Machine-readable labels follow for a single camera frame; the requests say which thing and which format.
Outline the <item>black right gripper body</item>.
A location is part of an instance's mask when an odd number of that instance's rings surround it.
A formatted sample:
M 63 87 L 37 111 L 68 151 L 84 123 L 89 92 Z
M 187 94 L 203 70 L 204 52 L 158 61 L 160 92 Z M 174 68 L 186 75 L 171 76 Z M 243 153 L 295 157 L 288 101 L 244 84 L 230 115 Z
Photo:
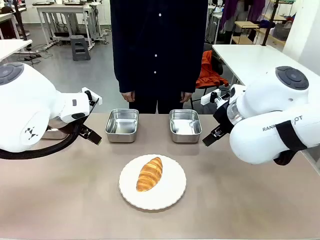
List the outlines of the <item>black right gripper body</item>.
M 219 125 L 213 130 L 217 134 L 230 134 L 234 127 L 227 115 L 228 106 L 229 101 L 217 107 L 216 112 L 213 114 L 213 117 L 219 123 Z

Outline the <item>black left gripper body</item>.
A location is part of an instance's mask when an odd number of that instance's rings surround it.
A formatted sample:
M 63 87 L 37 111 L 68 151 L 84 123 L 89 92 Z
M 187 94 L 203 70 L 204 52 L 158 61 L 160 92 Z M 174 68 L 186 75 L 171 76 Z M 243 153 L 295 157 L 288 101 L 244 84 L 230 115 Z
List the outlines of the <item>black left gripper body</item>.
M 91 134 L 91 129 L 88 128 L 85 124 L 81 124 L 78 135 L 82 138 L 88 138 Z

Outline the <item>person's left hand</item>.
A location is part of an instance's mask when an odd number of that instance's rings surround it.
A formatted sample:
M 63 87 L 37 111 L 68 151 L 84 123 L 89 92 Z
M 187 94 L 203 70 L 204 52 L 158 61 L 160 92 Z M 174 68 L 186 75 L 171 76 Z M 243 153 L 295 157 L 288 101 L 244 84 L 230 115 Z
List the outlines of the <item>person's left hand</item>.
M 180 103 L 188 102 L 192 97 L 192 92 L 181 92 L 180 93 Z

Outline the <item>person's right hand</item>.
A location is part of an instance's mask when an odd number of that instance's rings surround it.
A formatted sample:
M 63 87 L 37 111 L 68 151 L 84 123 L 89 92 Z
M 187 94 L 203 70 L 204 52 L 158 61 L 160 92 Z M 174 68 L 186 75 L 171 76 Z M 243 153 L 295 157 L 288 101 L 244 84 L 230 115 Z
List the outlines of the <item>person's right hand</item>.
M 121 93 L 124 100 L 126 100 L 128 103 L 133 103 L 135 101 L 135 91 L 130 92 L 124 92 Z

